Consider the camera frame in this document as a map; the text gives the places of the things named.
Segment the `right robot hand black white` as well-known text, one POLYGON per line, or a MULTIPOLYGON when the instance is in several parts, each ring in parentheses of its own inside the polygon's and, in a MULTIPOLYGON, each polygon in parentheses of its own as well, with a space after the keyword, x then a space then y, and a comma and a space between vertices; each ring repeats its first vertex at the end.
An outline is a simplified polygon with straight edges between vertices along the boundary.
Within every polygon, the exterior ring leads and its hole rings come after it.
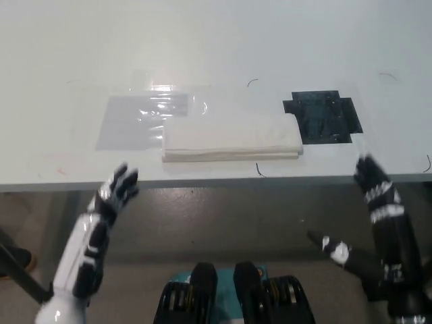
POLYGON ((308 238, 338 267, 385 297, 423 292, 423 266, 410 216, 395 184, 371 155, 361 156, 354 172, 367 206, 375 254, 310 230, 308 238))

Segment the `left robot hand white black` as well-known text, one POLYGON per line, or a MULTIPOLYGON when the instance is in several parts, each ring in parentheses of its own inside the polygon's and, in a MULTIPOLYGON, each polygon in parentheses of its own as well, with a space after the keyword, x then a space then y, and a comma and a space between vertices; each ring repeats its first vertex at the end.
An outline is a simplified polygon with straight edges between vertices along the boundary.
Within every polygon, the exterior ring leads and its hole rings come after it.
POLYGON ((121 164, 101 184, 68 238, 52 284, 52 296, 35 323, 85 323, 91 298, 98 292, 111 230, 118 215, 139 192, 138 170, 121 164))

